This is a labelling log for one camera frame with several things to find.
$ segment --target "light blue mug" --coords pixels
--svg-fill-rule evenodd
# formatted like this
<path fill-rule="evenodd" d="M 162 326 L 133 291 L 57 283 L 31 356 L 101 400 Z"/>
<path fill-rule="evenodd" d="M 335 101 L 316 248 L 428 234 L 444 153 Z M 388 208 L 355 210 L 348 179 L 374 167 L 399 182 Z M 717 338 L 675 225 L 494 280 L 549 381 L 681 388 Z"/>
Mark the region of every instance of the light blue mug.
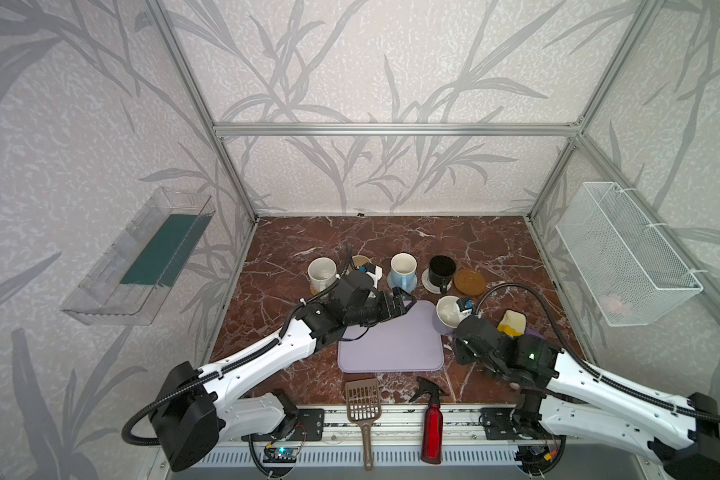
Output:
<path fill-rule="evenodd" d="M 408 293 L 416 287 L 416 259 L 411 254 L 397 254 L 392 258 L 392 272 L 389 278 L 393 285 Z"/>

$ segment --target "red spray bottle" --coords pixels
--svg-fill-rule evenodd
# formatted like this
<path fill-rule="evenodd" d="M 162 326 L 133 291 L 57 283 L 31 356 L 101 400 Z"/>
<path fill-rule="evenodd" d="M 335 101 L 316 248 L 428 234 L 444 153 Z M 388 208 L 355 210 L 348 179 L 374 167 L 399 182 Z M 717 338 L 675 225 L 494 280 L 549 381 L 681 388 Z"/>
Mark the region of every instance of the red spray bottle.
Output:
<path fill-rule="evenodd" d="M 422 462 L 440 465 L 443 456 L 443 413 L 440 411 L 440 395 L 448 394 L 435 383 L 417 377 L 418 390 L 408 400 L 415 402 L 420 396 L 429 395 L 429 408 L 424 413 L 424 439 L 422 440 Z"/>

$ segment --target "wall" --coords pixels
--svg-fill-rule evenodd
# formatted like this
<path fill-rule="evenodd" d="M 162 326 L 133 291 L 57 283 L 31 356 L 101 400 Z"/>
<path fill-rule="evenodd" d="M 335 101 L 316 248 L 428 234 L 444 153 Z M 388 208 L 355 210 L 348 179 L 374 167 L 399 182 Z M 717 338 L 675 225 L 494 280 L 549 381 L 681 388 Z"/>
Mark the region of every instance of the wall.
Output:
<path fill-rule="evenodd" d="M 564 123 L 639 2 L 164 3 L 215 122 Z M 561 145 L 227 139 L 256 208 L 274 214 L 525 213 Z"/>
<path fill-rule="evenodd" d="M 139 2 L 0 2 L 5 478 L 134 478 L 146 452 L 120 427 L 202 357 L 250 226 L 199 124 Z M 218 210 L 154 323 L 60 312 L 157 186 Z"/>
<path fill-rule="evenodd" d="M 665 2 L 586 132 L 720 282 L 720 1 Z M 690 300 L 649 326 L 602 319 L 554 226 L 586 180 L 576 154 L 534 224 L 603 365 L 720 407 L 720 327 Z"/>

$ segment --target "black mug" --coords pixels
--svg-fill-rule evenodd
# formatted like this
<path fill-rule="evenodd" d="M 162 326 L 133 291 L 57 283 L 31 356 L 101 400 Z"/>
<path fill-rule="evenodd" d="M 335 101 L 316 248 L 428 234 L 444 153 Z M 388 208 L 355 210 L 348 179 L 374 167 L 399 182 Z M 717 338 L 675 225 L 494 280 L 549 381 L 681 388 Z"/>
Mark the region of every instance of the black mug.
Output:
<path fill-rule="evenodd" d="M 456 273 L 456 262 L 450 256 L 437 255 L 429 261 L 429 283 L 439 288 L 442 295 L 448 291 L 448 285 Z"/>

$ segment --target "black cable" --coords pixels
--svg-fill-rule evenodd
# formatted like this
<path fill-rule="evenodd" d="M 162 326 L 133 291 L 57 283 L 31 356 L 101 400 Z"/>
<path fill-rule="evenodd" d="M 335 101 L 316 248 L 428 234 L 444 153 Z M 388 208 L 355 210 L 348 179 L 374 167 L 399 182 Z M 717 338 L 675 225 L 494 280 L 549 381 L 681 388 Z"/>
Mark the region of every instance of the black cable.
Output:
<path fill-rule="evenodd" d="M 360 340 L 361 338 L 364 337 L 364 335 L 365 335 L 366 333 L 368 333 L 368 331 L 369 331 L 370 329 L 371 329 L 370 326 L 366 326 L 366 327 L 365 327 L 365 332 L 361 333 L 360 336 L 357 337 L 357 338 L 354 338 L 354 339 L 338 339 L 338 340 L 339 340 L 340 342 L 354 342 L 355 340 Z"/>
<path fill-rule="evenodd" d="M 349 271 L 349 266 L 352 265 L 353 269 L 356 269 L 355 262 L 352 261 L 352 244 L 347 243 L 347 259 L 346 263 L 344 264 L 344 270 L 342 270 L 342 276 L 344 276 L 347 271 Z"/>
<path fill-rule="evenodd" d="M 280 343 L 279 340 L 273 339 L 266 345 L 264 345 L 262 348 L 258 349 L 255 352 L 251 352 L 248 355 L 244 356 L 240 360 L 235 360 L 234 362 L 224 365 L 224 367 L 221 369 L 222 375 L 224 373 L 227 373 L 231 370 L 234 370 L 238 368 L 239 366 L 243 366 L 246 363 L 250 362 L 251 360 L 255 360 L 259 358 L 260 356 L 267 353 L 269 350 L 272 350 L 276 346 L 278 346 Z M 165 394 L 161 398 L 158 398 L 154 402 L 150 403 L 149 405 L 145 406 L 141 410 L 139 410 L 134 416 L 128 419 L 127 422 L 125 422 L 125 425 L 123 426 L 123 430 L 120 432 L 120 436 L 123 438 L 123 441 L 125 443 L 131 444 L 131 445 L 137 445 L 137 446 L 157 446 L 160 444 L 158 442 L 157 438 L 146 438 L 146 437 L 139 437 L 135 436 L 132 433 L 132 429 L 135 427 L 135 425 L 141 420 L 142 418 L 146 417 L 150 413 L 154 412 L 155 409 L 161 405 L 164 405 L 165 403 L 170 402 L 174 398 L 177 398 L 178 396 L 182 396 L 184 393 L 187 393 L 195 387 L 200 386 L 204 383 L 208 383 L 213 379 L 219 378 L 219 372 L 214 371 L 209 373 L 208 375 L 202 376 L 198 379 L 192 380 L 192 382 L 187 383 L 186 385 L 173 390 L 171 393 Z"/>
<path fill-rule="evenodd" d="M 545 467 L 544 469 L 537 468 L 536 469 L 537 473 L 534 473 L 533 469 L 529 468 L 528 474 L 532 475 L 534 477 L 540 477 L 543 475 L 547 475 L 547 473 L 549 473 L 549 471 L 552 470 L 552 468 L 555 468 L 557 466 L 557 464 L 560 463 L 560 459 L 563 457 L 563 452 L 565 452 L 565 435 L 560 436 L 560 444 L 558 446 L 556 446 L 556 449 L 557 449 L 557 453 L 555 453 L 554 457 L 552 457 L 552 461 L 550 462 L 550 464 L 547 467 Z"/>
<path fill-rule="evenodd" d="M 253 459 L 253 465 L 256 466 L 256 469 L 259 470 L 259 472 L 263 473 L 268 478 L 282 478 L 282 477 L 288 475 L 291 472 L 291 470 L 294 469 L 294 467 L 290 467 L 288 469 L 288 472 L 286 472 L 282 475 L 275 474 L 274 470 L 267 471 L 266 469 L 264 469 L 264 465 L 262 465 L 261 461 L 259 460 L 259 456 L 256 454 L 256 450 L 253 447 L 253 435 L 248 436 L 248 449 L 250 450 L 251 458 Z"/>
<path fill-rule="evenodd" d="M 595 368 L 593 368 L 589 363 L 587 363 L 585 360 L 583 360 L 581 357 L 579 357 L 574 349 L 570 347 L 570 344 L 563 336 L 563 333 L 560 331 L 560 327 L 557 325 L 557 323 L 554 321 L 554 316 L 552 314 L 552 310 L 550 309 L 549 305 L 547 305 L 547 301 L 539 294 L 536 290 L 530 288 L 528 285 L 525 285 L 523 283 L 515 283 L 515 282 L 508 282 L 508 283 L 501 283 L 499 285 L 494 286 L 491 288 L 488 292 L 486 292 L 482 298 L 480 298 L 480 302 L 476 306 L 472 308 L 472 313 L 474 315 L 477 315 L 478 311 L 480 310 L 480 307 L 482 306 L 483 302 L 485 302 L 485 299 L 488 298 L 488 295 L 495 292 L 496 290 L 499 290 L 500 288 L 506 288 L 510 286 L 516 286 L 518 288 L 527 290 L 533 296 L 536 297 L 536 300 L 541 303 L 541 307 L 544 309 L 544 313 L 547 314 L 547 319 L 549 319 L 549 322 L 552 326 L 552 330 L 554 331 L 555 335 L 557 336 L 557 339 L 560 341 L 560 344 L 565 349 L 565 352 L 570 355 L 576 363 L 579 364 L 579 366 L 586 370 L 587 373 L 591 374 L 596 380 L 599 382 L 605 383 L 606 385 L 615 388 L 616 390 L 619 390 L 620 392 L 624 392 L 629 396 L 633 396 L 635 398 L 638 398 L 640 400 L 643 400 L 644 402 L 648 402 L 651 405 L 655 405 L 661 408 L 664 408 L 666 410 L 670 410 L 671 412 L 675 412 L 678 415 L 684 415 L 689 416 L 692 418 L 698 418 L 700 420 L 705 420 L 708 422 L 714 422 L 714 423 L 720 423 L 720 415 L 713 415 L 711 413 L 707 412 L 700 412 L 698 410 L 694 410 L 691 408 L 685 408 L 681 406 L 675 406 L 675 404 L 670 402 L 665 402 L 663 400 L 659 400 L 658 398 L 654 398 L 650 395 L 646 395 L 645 393 L 638 392 L 635 389 L 631 389 L 626 385 L 622 385 L 621 383 L 618 383 L 616 380 L 611 379 L 600 372 L 598 372 Z"/>

